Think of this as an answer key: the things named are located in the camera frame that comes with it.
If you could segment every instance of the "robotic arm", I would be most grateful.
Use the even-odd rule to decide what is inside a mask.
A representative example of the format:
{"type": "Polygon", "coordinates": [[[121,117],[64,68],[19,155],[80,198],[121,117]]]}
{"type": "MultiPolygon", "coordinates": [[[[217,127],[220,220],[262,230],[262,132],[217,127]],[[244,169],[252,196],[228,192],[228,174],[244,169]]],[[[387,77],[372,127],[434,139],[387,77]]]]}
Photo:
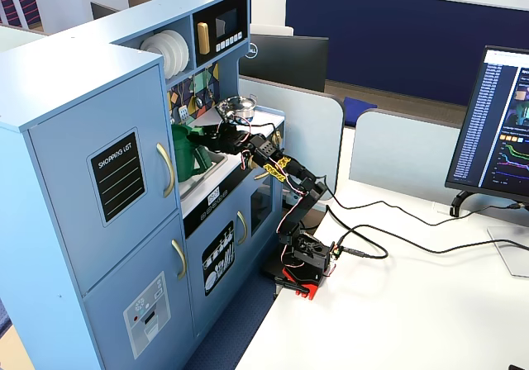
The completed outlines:
{"type": "Polygon", "coordinates": [[[245,164],[264,168],[296,192],[298,203],[285,215],[277,229],[279,242],[285,244],[281,261],[283,274],[292,282],[288,286],[312,299],[324,272],[329,268],[334,243],[330,247],[325,246],[301,229],[300,221],[326,192],[326,186],[318,183],[314,174],[296,159],[285,155],[264,135],[237,130],[228,122],[195,128],[188,139],[213,152],[241,154],[245,164]],[[289,257],[291,263],[285,264],[285,257],[289,257]]]}

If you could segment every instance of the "shopping list sign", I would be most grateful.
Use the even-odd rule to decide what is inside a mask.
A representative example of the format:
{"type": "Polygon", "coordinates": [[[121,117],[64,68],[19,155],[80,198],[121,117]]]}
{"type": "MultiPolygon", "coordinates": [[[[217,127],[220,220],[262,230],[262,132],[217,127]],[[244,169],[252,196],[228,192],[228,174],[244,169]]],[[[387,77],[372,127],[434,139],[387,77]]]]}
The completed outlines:
{"type": "Polygon", "coordinates": [[[136,133],[106,148],[90,163],[102,213],[108,223],[145,192],[136,133]]]}

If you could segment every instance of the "white plate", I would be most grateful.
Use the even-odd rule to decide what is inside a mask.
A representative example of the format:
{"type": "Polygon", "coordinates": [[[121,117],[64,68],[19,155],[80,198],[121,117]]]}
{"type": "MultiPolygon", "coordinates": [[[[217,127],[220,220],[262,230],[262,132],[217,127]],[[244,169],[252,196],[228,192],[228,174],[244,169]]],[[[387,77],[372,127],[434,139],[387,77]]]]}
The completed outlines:
{"type": "Polygon", "coordinates": [[[179,43],[180,50],[182,51],[182,67],[181,67],[180,71],[184,71],[185,68],[188,67],[188,62],[189,62],[188,43],[185,42],[185,39],[177,31],[165,30],[165,31],[162,31],[162,33],[165,33],[165,34],[173,37],[179,43]]]}
{"type": "Polygon", "coordinates": [[[160,41],[156,36],[152,36],[143,41],[140,45],[141,50],[154,50],[156,54],[164,56],[164,76],[165,79],[169,79],[173,76],[174,72],[174,57],[170,46],[166,45],[167,42],[160,41]]]}
{"type": "Polygon", "coordinates": [[[158,48],[160,48],[163,52],[166,52],[169,57],[169,78],[174,76],[175,71],[179,71],[180,68],[180,60],[177,60],[176,54],[174,52],[174,44],[175,42],[170,36],[167,36],[166,34],[158,33],[155,35],[155,44],[158,48]]]}
{"type": "Polygon", "coordinates": [[[159,41],[165,41],[171,50],[171,57],[174,61],[173,75],[178,74],[180,72],[180,68],[182,67],[182,52],[180,51],[179,43],[173,37],[165,33],[158,33],[157,36],[159,41]]]}

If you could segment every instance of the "microwave window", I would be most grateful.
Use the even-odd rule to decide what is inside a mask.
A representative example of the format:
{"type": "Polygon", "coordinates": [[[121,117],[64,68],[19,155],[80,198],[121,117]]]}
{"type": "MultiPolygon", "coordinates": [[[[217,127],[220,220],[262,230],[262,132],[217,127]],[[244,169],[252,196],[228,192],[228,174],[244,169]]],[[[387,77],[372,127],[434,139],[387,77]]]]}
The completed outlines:
{"type": "Polygon", "coordinates": [[[215,19],[215,24],[217,26],[217,38],[224,36],[226,33],[236,32],[237,27],[239,26],[238,23],[236,9],[224,12],[215,19]]]}

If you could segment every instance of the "colorful backsplash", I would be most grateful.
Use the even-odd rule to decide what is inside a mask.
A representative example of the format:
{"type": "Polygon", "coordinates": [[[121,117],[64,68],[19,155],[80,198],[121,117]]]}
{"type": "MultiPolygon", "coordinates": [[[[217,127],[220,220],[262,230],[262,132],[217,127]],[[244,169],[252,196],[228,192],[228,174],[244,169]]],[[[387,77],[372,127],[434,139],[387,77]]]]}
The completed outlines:
{"type": "Polygon", "coordinates": [[[214,63],[205,68],[201,73],[185,79],[169,90],[169,108],[174,124],[180,124],[178,109],[181,106],[188,108],[190,117],[186,124],[199,118],[204,112],[215,106],[219,102],[219,79],[218,65],[214,63]],[[202,106],[198,106],[195,99],[202,101],[202,106]]]}

